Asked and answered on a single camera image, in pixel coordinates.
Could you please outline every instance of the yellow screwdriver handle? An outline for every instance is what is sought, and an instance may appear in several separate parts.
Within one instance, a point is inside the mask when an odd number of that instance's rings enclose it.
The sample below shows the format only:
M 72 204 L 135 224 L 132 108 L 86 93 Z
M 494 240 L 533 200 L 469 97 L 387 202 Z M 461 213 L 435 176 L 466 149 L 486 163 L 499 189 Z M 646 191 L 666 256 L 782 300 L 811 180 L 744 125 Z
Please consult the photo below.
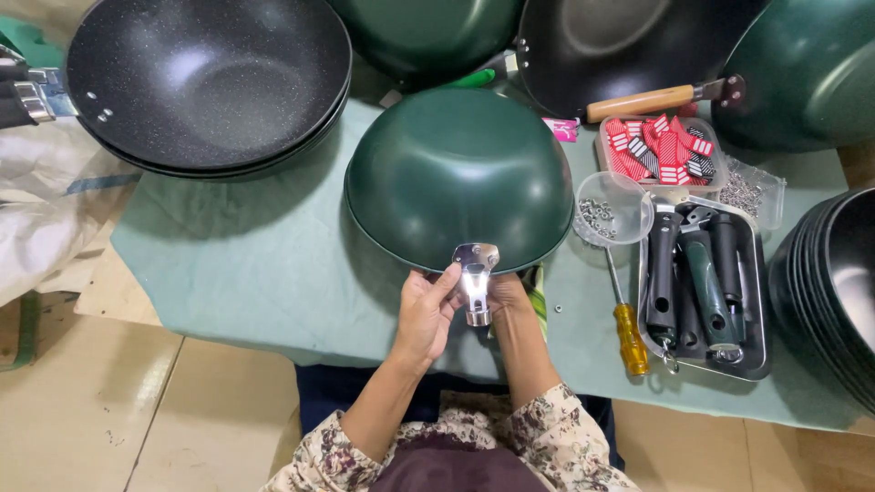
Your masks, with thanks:
M 617 304 L 613 310 L 613 317 L 617 319 L 619 354 L 623 357 L 626 370 L 632 376 L 644 376 L 650 372 L 650 366 L 648 366 L 647 348 L 644 347 L 644 341 L 638 333 L 635 310 L 629 304 Z

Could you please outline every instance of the clear plastic cup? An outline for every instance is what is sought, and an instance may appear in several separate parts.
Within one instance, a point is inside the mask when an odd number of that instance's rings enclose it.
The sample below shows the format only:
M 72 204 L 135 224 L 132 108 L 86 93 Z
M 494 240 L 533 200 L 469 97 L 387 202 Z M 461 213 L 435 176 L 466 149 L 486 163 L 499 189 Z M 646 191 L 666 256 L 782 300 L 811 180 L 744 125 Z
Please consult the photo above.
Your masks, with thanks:
M 575 196 L 577 202 L 574 231 L 594 246 L 610 248 L 633 244 L 647 235 L 654 225 L 654 207 L 650 194 L 624 174 L 596 172 L 584 179 Z M 584 211 L 581 204 L 587 199 L 592 200 L 595 205 L 584 206 Z M 585 214 L 589 214 L 592 224 L 586 220 Z M 596 227 L 603 228 L 606 235 L 600 233 Z

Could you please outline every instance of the screwdriver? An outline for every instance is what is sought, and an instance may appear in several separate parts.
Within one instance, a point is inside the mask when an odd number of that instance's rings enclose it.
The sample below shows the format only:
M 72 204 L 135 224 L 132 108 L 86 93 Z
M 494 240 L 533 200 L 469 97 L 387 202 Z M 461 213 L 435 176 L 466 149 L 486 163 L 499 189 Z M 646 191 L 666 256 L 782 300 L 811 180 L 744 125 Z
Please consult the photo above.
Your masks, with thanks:
M 623 292 L 620 290 L 620 281 L 617 279 L 617 269 L 613 266 L 611 249 L 605 248 L 608 270 L 611 272 L 613 293 L 617 298 L 617 307 L 613 309 L 613 317 L 617 319 L 617 335 L 619 336 L 619 355 L 626 364 L 626 370 L 632 376 L 644 376 L 650 372 L 648 366 L 648 353 L 644 348 L 644 341 L 638 333 L 638 320 L 635 318 L 635 310 L 629 304 L 623 302 Z

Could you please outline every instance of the stainless steel tray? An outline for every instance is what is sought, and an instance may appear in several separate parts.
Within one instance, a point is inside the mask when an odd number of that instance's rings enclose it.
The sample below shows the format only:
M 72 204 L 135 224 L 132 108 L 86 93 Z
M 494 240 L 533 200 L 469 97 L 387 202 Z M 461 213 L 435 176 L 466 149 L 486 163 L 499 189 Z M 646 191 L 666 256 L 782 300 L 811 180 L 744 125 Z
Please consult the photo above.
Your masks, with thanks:
M 675 210 L 686 214 L 694 207 L 710 207 L 732 216 L 732 223 L 738 235 L 738 266 L 741 273 L 741 288 L 744 299 L 745 332 L 747 341 L 740 351 L 738 360 L 729 362 L 713 352 L 694 353 L 679 348 L 675 357 L 684 367 L 705 369 L 746 381 L 759 381 L 768 376 L 771 361 L 768 358 L 771 345 L 767 330 L 769 311 L 764 303 L 767 292 L 766 267 L 763 259 L 762 239 L 756 221 L 739 208 L 722 203 L 690 196 L 682 186 L 658 186 L 651 192 L 657 200 L 667 200 L 675 204 Z M 645 236 L 639 242 L 638 291 L 633 295 L 638 299 L 638 330 L 647 348 L 657 356 L 663 356 L 663 349 L 650 338 L 645 322 L 645 309 L 648 294 L 649 241 Z

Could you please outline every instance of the sleeve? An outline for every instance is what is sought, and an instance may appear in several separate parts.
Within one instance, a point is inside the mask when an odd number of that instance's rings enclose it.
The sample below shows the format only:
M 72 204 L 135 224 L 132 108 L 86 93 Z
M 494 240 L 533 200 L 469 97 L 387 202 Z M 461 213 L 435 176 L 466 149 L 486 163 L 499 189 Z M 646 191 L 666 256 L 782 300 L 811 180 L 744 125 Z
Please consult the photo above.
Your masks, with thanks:
M 515 411 L 510 429 L 517 453 L 556 490 L 639 490 L 608 463 L 605 435 L 565 383 Z
M 382 465 L 350 442 L 340 428 L 342 411 L 335 411 L 301 439 L 291 463 L 261 488 L 261 492 L 365 491 L 374 484 Z

